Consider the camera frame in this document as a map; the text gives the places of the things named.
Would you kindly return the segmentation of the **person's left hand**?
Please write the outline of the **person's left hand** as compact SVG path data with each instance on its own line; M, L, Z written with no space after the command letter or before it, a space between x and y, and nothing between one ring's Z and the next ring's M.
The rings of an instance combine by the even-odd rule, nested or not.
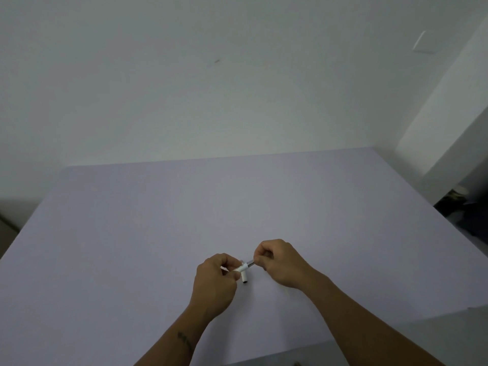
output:
M198 265L189 306L196 309L209 324L232 303L237 287L226 287L225 271L241 266L241 261L226 253L218 253Z

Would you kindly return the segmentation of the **person's right hand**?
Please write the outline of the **person's right hand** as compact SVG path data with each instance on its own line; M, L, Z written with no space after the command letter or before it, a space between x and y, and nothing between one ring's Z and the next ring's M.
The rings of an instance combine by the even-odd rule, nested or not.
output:
M307 292L324 285L328 277L314 269L296 249L281 239L264 240L254 252L253 258L263 256L276 260L276 274L269 274L277 283Z

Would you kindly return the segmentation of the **person's left forearm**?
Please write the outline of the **person's left forearm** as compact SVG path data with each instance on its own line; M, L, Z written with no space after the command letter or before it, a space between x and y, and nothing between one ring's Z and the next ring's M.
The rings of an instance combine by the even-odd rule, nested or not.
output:
M207 326L226 309L189 304L134 366L189 366Z

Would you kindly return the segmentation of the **person's right forearm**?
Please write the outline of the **person's right forearm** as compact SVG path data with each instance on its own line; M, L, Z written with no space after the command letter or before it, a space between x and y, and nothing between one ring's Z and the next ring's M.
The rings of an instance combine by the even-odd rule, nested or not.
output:
M303 273L300 290L320 312L349 366L445 366L317 270Z

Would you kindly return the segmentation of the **light-coloured shoe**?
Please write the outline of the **light-coloured shoe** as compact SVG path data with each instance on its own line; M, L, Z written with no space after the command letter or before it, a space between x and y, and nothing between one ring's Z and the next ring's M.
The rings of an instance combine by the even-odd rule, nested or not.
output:
M448 199L448 201L452 203L460 203L460 204L465 203L467 201L468 196L469 196L469 190L460 184L453 187L453 189L451 189L446 194L446 198Z

